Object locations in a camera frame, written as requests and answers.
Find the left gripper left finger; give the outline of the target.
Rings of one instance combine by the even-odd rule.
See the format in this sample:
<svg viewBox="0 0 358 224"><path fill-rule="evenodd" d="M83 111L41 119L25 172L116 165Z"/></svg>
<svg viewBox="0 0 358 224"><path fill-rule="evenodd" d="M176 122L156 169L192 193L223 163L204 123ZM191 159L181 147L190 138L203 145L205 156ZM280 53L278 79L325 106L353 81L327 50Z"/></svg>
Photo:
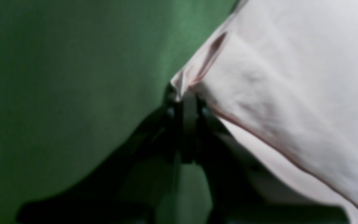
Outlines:
<svg viewBox="0 0 358 224"><path fill-rule="evenodd" d="M162 105L84 179L62 193L24 204L17 224L153 224L155 211L145 203L118 198L130 172L140 162L160 156L176 169L181 126L180 105L168 85Z"/></svg>

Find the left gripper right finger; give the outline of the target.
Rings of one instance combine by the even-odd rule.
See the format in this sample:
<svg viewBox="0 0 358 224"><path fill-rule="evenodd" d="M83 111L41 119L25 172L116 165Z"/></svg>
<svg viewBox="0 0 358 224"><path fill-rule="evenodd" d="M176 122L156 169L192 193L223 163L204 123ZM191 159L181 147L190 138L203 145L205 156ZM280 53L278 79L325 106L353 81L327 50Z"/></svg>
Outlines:
<svg viewBox="0 0 358 224"><path fill-rule="evenodd" d="M343 208L314 202L281 182L194 93L182 99L182 156L207 178L213 201L208 224L349 223Z"/></svg>

